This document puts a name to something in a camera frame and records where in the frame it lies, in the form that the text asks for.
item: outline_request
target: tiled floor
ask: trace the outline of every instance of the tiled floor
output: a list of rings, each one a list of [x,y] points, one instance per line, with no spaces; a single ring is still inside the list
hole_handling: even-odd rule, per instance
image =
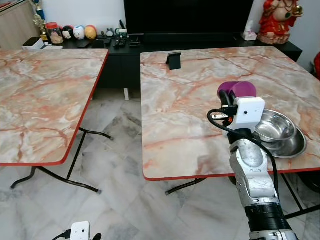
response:
[[[98,195],[36,171],[33,179],[10,190],[28,167],[0,168],[0,239],[51,240],[74,222],[89,221],[91,237],[103,240],[245,240],[248,220],[235,186],[228,178],[211,178],[169,196],[165,191],[187,182],[146,181],[142,173],[140,94],[125,101],[122,89],[98,89],[82,127],[114,137],[88,135],[71,180],[102,190]],[[81,138],[78,134],[66,163],[48,167],[67,175]],[[290,176],[306,206],[320,195]],[[298,210],[280,177],[286,213]],[[300,240],[320,239],[320,212],[289,221]]]

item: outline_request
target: white wall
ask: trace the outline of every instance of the white wall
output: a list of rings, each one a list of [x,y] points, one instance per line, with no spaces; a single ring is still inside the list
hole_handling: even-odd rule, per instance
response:
[[[260,18],[265,0],[254,0],[249,21],[253,30],[260,29]],[[320,51],[320,0],[300,0],[304,15],[291,29],[290,41],[303,50],[298,63],[306,70]],[[65,25],[95,25],[98,32],[117,28],[119,20],[126,22],[123,0],[43,0],[43,9],[48,22]]]
[[[66,25],[94,25],[98,33],[126,22],[123,0],[42,0],[45,20]]]

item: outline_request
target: stainless steel bowl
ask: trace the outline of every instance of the stainless steel bowl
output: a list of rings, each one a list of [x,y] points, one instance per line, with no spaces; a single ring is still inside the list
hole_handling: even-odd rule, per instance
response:
[[[278,142],[269,143],[269,142],[262,142],[272,155],[276,158],[282,159],[291,159],[295,158],[305,152],[307,149],[307,139],[300,128],[296,126],[296,135],[290,138],[287,141],[283,141],[282,146],[278,148]]]
[[[285,115],[265,109],[260,123],[255,127],[255,132],[261,141],[273,143],[286,141],[297,133],[296,125]]]

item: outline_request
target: tv cabinet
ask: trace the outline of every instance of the tv cabinet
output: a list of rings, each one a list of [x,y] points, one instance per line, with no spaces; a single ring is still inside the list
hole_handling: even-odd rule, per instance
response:
[[[235,47],[267,46],[258,40],[244,41],[242,37],[235,37],[232,42],[196,42],[196,43],[157,43],[142,44],[141,47],[129,47],[127,42],[123,48],[115,49],[111,42],[108,60],[101,73],[98,88],[140,88],[140,54],[158,51],[190,50],[190,49],[215,49]],[[297,61],[302,50],[291,42],[274,45],[277,49]],[[75,49],[76,41],[65,40],[64,49]]]

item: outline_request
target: plush toy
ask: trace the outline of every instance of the plush toy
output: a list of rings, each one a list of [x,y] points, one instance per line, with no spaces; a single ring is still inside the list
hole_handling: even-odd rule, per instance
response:
[[[90,40],[93,40],[97,37],[97,29],[93,25],[87,25],[84,29],[84,32],[85,36]]]
[[[77,25],[73,29],[73,35],[76,39],[82,40],[85,38],[85,28],[82,25]]]
[[[65,26],[62,28],[62,35],[64,39],[74,39],[74,27],[73,26]]]

